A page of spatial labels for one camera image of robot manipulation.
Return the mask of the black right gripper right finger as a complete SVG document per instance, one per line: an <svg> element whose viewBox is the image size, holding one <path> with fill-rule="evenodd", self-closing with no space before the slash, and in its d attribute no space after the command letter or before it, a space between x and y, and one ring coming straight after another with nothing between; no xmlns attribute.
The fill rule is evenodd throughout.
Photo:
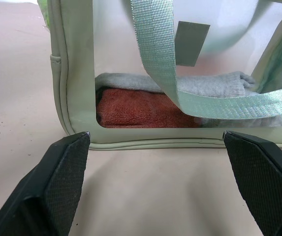
<svg viewBox="0 0 282 236"><path fill-rule="evenodd" d="M239 192L264 236L282 236L282 150L273 142L225 131Z"/></svg>

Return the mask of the pale green transparent bag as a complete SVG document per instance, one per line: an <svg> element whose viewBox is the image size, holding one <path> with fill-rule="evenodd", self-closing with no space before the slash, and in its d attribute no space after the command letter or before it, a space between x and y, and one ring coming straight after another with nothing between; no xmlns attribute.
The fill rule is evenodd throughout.
<svg viewBox="0 0 282 236"><path fill-rule="evenodd" d="M282 147L282 126L203 127L202 119L282 116L282 0L37 0L51 36L54 100L69 135L91 149L218 148L227 130ZM178 76L251 76L253 96L180 91ZM96 119L95 78L150 76L199 128L105 128Z"/></svg>

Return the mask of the grey knitted cloth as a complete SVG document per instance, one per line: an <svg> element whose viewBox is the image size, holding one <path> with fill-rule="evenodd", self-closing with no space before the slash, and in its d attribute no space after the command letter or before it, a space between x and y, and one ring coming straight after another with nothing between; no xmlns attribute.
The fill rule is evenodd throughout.
<svg viewBox="0 0 282 236"><path fill-rule="evenodd" d="M216 76L178 76L180 91L206 97L241 97L257 95L251 91L255 80L243 72L236 71ZM117 89L143 90L163 93L162 89L150 76L128 73L102 73L95 78L95 88L111 87ZM203 127L277 127L282 126L282 116L246 119L202 119Z"/></svg>

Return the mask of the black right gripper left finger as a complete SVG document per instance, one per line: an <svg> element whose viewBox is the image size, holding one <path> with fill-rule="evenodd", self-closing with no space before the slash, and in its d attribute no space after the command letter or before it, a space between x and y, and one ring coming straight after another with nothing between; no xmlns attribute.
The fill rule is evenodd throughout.
<svg viewBox="0 0 282 236"><path fill-rule="evenodd" d="M0 209L0 236L68 236L82 193L89 132L50 145Z"/></svg>

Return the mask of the rust red towel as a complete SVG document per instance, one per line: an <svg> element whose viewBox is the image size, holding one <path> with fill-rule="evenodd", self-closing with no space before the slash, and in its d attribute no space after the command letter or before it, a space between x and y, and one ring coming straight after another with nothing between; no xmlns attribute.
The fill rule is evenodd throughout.
<svg viewBox="0 0 282 236"><path fill-rule="evenodd" d="M201 119L184 114L165 94L102 87L96 119L105 128L199 128Z"/></svg>

